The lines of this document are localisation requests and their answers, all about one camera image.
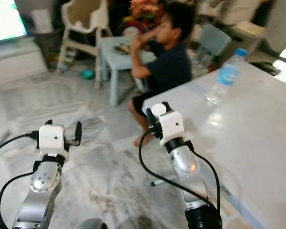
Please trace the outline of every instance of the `black wire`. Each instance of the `black wire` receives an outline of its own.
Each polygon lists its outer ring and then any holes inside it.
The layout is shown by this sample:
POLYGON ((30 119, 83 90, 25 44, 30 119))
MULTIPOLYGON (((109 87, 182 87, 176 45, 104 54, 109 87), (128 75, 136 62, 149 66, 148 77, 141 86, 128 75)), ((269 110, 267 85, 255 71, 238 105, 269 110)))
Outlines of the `black wire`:
POLYGON ((140 140, 140 144, 139 144, 139 160, 140 160, 140 163, 141 163, 142 167, 143 167, 149 174, 153 175, 154 177, 156 177, 156 178, 158 178, 158 179, 160 179, 160 180, 163 180, 163 181, 169 183, 170 185, 173 185, 173 186, 175 186, 175 187, 178 187, 178 188, 180 188, 180 189, 182 189, 182 190, 184 190, 184 191, 186 191, 186 192, 188 192, 188 193, 190 193, 190 194, 192 194, 192 195, 194 195, 194 196, 200 198, 200 199, 203 200, 205 203, 207 203, 211 208, 213 208, 215 211, 217 211, 217 209, 215 208, 215 206, 214 206, 208 199, 204 198, 204 197, 201 196, 200 194, 198 194, 198 193, 196 193, 196 192, 194 192, 194 191, 192 191, 192 190, 190 190, 190 189, 188 189, 188 188, 186 188, 186 187, 184 187, 184 186, 182 186, 182 185, 180 185, 180 184, 178 184, 178 183, 176 183, 176 182, 174 182, 174 181, 168 180, 168 179, 166 179, 165 177, 163 177, 163 176, 161 176, 161 175, 159 175, 159 174, 154 173, 153 171, 151 171, 151 170, 144 164, 143 159, 142 159, 142 144, 143 144, 144 138, 145 138, 149 133, 151 133, 151 132, 152 132, 152 129, 148 129, 148 130, 143 134, 143 136, 142 136, 142 138, 141 138, 141 140, 140 140))
POLYGON ((197 157, 199 157, 200 159, 202 159, 203 161, 205 161, 209 167, 211 168, 211 170, 214 173, 214 177, 216 180, 216 189, 217 189, 217 211, 218 213, 220 213, 220 184, 219 184, 219 179, 218 179, 218 175, 216 173, 216 170, 214 169, 213 165, 207 160, 205 159, 203 156, 200 156, 198 153, 196 153, 194 150, 191 150, 193 154, 195 154, 197 157))
MULTIPOLYGON (((8 144, 8 143, 10 143, 10 142, 12 142, 12 141, 14 141, 14 140, 16 140, 16 139, 18 139, 18 138, 29 137, 29 136, 30 136, 30 134, 23 134, 23 135, 19 135, 19 136, 17 136, 17 137, 14 137, 14 138, 12 138, 12 139, 10 139, 10 140, 8 140, 8 141, 2 143, 2 144, 0 145, 0 149, 1 149, 2 147, 4 147, 6 144, 8 144)), ((2 224, 0 223, 0 229, 6 229, 5 224, 2 225, 2 224)))
POLYGON ((2 144, 0 145, 0 149, 1 149, 2 147, 4 147, 6 144, 8 144, 8 143, 10 143, 10 142, 12 142, 12 141, 14 141, 14 140, 16 140, 16 139, 18 139, 18 138, 29 137, 29 136, 30 136, 30 134, 23 134, 23 135, 19 135, 19 136, 17 136, 17 137, 14 137, 14 138, 12 138, 12 139, 10 139, 10 140, 7 140, 6 142, 4 142, 4 143, 2 143, 2 144))
MULTIPOLYGON (((5 183, 5 185, 2 187, 1 191, 0 191, 0 207, 1 207, 1 200, 2 200, 2 196, 3 196, 3 193, 4 193, 4 190, 6 189, 6 187, 11 183, 13 182, 14 180, 17 180, 21 177, 26 177, 26 176, 29 176, 29 175, 32 175, 34 172, 30 172, 30 173, 26 173, 26 174, 22 174, 22 175, 19 175, 19 176, 16 176, 12 179, 10 179, 8 182, 5 183)), ((6 224, 4 223, 3 221, 3 218, 2 218, 2 215, 1 215, 1 209, 0 209, 0 223, 2 224, 2 226, 5 228, 5 229, 8 229, 8 227, 6 226, 6 224)))

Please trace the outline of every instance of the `bottle label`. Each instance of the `bottle label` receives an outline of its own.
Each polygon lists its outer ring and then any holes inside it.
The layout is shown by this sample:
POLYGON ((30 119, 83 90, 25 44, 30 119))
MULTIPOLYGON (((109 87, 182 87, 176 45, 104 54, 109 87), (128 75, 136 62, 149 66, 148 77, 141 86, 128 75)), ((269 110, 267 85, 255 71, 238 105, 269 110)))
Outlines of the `bottle label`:
POLYGON ((237 68, 230 66, 230 67, 223 67, 217 76, 217 81, 223 85, 231 86, 234 84, 236 78, 238 77, 238 70, 237 68))

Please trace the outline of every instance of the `tv screen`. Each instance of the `tv screen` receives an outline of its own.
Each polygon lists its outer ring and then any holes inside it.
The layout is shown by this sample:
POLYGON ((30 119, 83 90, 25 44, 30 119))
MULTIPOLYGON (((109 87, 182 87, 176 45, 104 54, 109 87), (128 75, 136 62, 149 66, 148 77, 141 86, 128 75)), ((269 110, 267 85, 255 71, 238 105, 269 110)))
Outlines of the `tv screen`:
POLYGON ((0 0, 0 41, 26 34, 14 0, 0 0))

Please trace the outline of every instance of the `plate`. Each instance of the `plate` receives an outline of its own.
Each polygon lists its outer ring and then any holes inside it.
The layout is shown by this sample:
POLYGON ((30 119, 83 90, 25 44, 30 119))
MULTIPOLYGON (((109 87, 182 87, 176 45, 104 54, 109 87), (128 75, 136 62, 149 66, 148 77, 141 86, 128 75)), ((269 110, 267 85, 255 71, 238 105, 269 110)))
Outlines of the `plate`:
POLYGON ((114 46, 114 49, 123 55, 129 55, 130 54, 130 45, 129 43, 117 43, 114 46))

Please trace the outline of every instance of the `plastic water bottle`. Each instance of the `plastic water bottle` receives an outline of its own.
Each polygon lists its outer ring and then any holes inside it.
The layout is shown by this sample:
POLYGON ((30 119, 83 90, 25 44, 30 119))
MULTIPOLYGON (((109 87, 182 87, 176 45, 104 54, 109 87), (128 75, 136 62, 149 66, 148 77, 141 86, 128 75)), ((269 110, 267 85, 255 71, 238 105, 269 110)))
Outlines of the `plastic water bottle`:
POLYGON ((246 49, 236 49, 234 56, 224 63, 216 78, 215 85, 205 96, 207 101, 218 105, 225 99, 230 86, 234 84, 240 74, 239 62, 244 60, 246 55, 246 49))

